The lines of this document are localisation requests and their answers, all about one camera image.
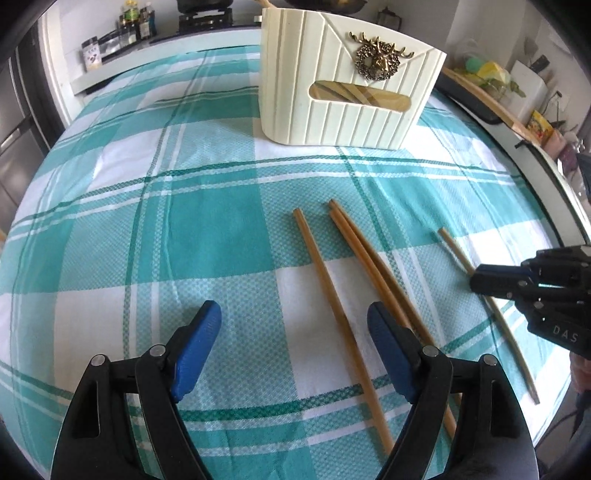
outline yellow package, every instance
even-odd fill
[[[548,123],[548,120],[539,111],[534,110],[534,113],[531,114],[530,121],[527,123],[527,130],[532,132],[540,140],[540,145],[544,146],[550,135],[552,135],[554,128],[552,128],[552,125]]]

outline white container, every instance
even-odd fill
[[[379,36],[400,57],[388,80],[367,80],[355,67],[361,46],[349,32]],[[397,149],[420,116],[439,75],[445,54],[386,27],[324,12],[291,8],[263,10],[259,107],[266,136],[285,145],[341,145]],[[410,98],[394,111],[373,105],[318,100],[309,94],[317,80],[353,83]]]
[[[501,104],[515,115],[522,124],[526,125],[532,112],[537,110],[544,101],[548,93],[548,87],[537,73],[520,61],[516,61],[515,65],[513,65],[511,79],[517,82],[526,97],[522,98],[514,92],[508,92],[501,99]]]

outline chopstick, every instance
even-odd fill
[[[363,388],[365,400],[368,403],[369,411],[371,412],[371,415],[374,419],[374,424],[384,447],[384,451],[386,455],[389,455],[394,448],[394,440],[392,439],[390,429],[388,428],[388,423],[386,422],[386,417],[384,416],[384,412],[379,403],[378,393],[374,389],[374,384],[371,381],[371,377],[369,376],[369,372],[363,361],[363,356],[359,351],[357,340],[355,339],[353,330],[349,324],[349,320],[345,315],[345,311],[343,310],[343,306],[341,305],[335,286],[330,279],[328,269],[322,260],[316,240],[314,239],[312,231],[308,226],[308,222],[306,222],[304,213],[300,209],[294,210],[293,213],[295,221],[300,228],[301,235],[304,238],[304,243],[306,244],[308,253],[310,254],[312,262],[316,268],[316,273],[320,279],[320,284],[322,286],[322,290],[324,291],[324,295],[329,301],[330,308],[333,311],[341,334],[345,340],[345,344],[347,345],[349,355],[353,358],[355,371],[357,373],[357,377],[359,378],[359,382],[361,383],[361,388]]]
[[[365,250],[359,238],[355,235],[354,231],[349,226],[349,223],[343,216],[340,210],[331,210],[330,218],[332,218],[333,222],[339,229],[340,233],[345,238],[345,241],[349,244],[351,250],[363,266],[363,269],[369,276],[369,279],[372,281],[375,289],[378,291],[380,298],[386,305],[386,308],[389,312],[394,316],[397,323],[401,324],[403,327],[413,330],[413,326],[411,325],[410,321],[406,313],[403,311],[401,306],[398,304],[394,295],[388,288],[384,278],[380,274],[379,270],[371,260],[368,252]]]
[[[435,345],[436,344],[435,339],[433,338],[433,336],[431,335],[429,330],[427,330],[424,323],[421,321],[421,317],[418,314],[417,309],[414,307],[413,303],[407,297],[407,295],[404,292],[404,290],[402,289],[402,287],[398,284],[398,282],[396,281],[396,278],[394,278],[392,271],[386,266],[386,264],[382,260],[382,257],[380,257],[378,255],[378,253],[374,250],[372,245],[364,237],[361,230],[359,230],[357,225],[355,225],[353,220],[351,220],[351,217],[349,217],[349,215],[347,214],[347,212],[345,212],[345,209],[341,207],[339,202],[337,202],[334,199],[331,199],[331,201],[329,202],[329,206],[334,208],[336,211],[340,212],[340,214],[347,221],[351,230],[353,230],[353,233],[355,234],[355,236],[358,238],[359,242],[361,243],[362,248],[369,255],[369,258],[371,259],[371,261],[373,262],[373,264],[377,268],[379,275],[381,275],[382,278],[384,279],[387,287],[394,295],[394,298],[400,304],[405,317],[408,318],[408,320],[412,324],[414,330],[416,330],[416,332],[418,333],[419,337],[421,337],[423,339],[424,343],[426,343],[428,345]]]
[[[369,241],[361,234],[361,231],[354,224],[353,220],[348,215],[347,217],[345,216],[345,210],[336,200],[331,200],[329,205],[332,207],[329,213],[330,218],[332,218],[345,241],[349,244],[349,247],[363,266],[363,269],[378,291],[380,298],[396,322],[410,330],[413,330],[414,326],[423,333],[423,341],[431,342],[432,345],[435,345],[434,341],[432,341],[433,337],[422,323],[416,309]],[[393,291],[396,291],[400,298],[405,299],[403,303],[407,305],[406,312],[394,297]],[[446,408],[443,424],[447,434],[453,439],[456,434],[456,420],[449,406]]]
[[[472,275],[474,275],[474,266],[472,265],[466,254],[462,251],[461,247],[454,240],[454,238],[449,234],[449,232],[445,228],[440,228],[437,231],[437,233],[439,233],[441,238],[443,238],[443,241],[454,253],[457,260],[462,264],[462,267],[464,267],[464,270],[466,270],[468,276],[471,277]],[[529,391],[531,398],[534,400],[534,403],[536,405],[539,405],[540,396],[538,395],[538,391],[535,387],[534,378],[531,375],[530,369],[527,366],[527,362],[525,361],[523,353],[519,348],[519,344],[517,344],[517,340],[515,340],[515,336],[513,335],[511,328],[509,328],[509,325],[507,324],[505,317],[503,316],[503,313],[501,312],[495,301],[491,297],[487,296],[484,296],[484,299],[486,304],[489,306],[489,308],[492,310],[492,313],[495,316],[496,324],[498,325],[499,330],[505,336],[507,343],[513,350],[513,354],[515,355],[515,361],[517,362],[517,365],[521,370],[525,383],[527,384],[527,390]]]

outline kitchen wall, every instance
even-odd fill
[[[390,0],[388,8],[402,17],[402,33],[446,51],[459,4],[460,0]]]
[[[572,128],[576,124],[581,126],[591,106],[591,83],[577,60],[551,40],[553,35],[556,35],[556,32],[546,20],[542,19],[538,35],[535,38],[535,42],[540,47],[536,57],[544,54],[550,61],[548,68],[554,72],[554,80],[550,83],[550,95],[557,89],[563,94],[559,104],[560,109],[564,112],[561,119],[568,119],[567,128]],[[554,113],[548,112],[547,116],[550,121],[556,120]]]
[[[285,0],[271,0],[276,7],[289,7]],[[388,0],[368,0],[365,7],[355,16],[375,21],[377,13]],[[143,7],[146,0],[139,0]],[[178,30],[176,0],[151,0],[156,12],[158,34],[171,35]],[[115,21],[121,15],[124,0],[57,0],[60,10],[61,40],[70,80],[85,72],[80,45],[86,39],[101,37],[115,29]],[[234,0],[231,5],[236,23],[252,22],[261,14],[261,7],[254,0]]]
[[[389,7],[402,17],[402,32],[445,51],[448,66],[456,66],[458,46],[472,38],[486,58],[511,70],[516,60],[526,61],[525,39],[535,40],[535,58],[546,55],[554,72],[548,97],[560,90],[561,119],[568,119],[568,128],[582,124],[591,83],[573,56],[552,42],[556,33],[529,0],[390,0]]]

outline tablecloth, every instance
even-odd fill
[[[376,292],[327,215],[337,199],[393,269],[446,353],[494,353],[536,439],[569,381],[565,351],[506,318],[537,379],[533,405],[490,312],[442,244],[517,264],[556,246],[511,160],[433,93],[398,151],[265,138],[259,48],[174,56],[117,77],[53,147],[0,260],[0,413],[48,476],[61,421],[96,353],[164,343],[207,299],[219,337],[178,405],[214,478],[369,479],[385,460],[292,210],[304,210],[395,436],[410,409],[366,327]],[[158,474],[137,399],[142,461]],[[440,436],[430,475],[443,469]]]

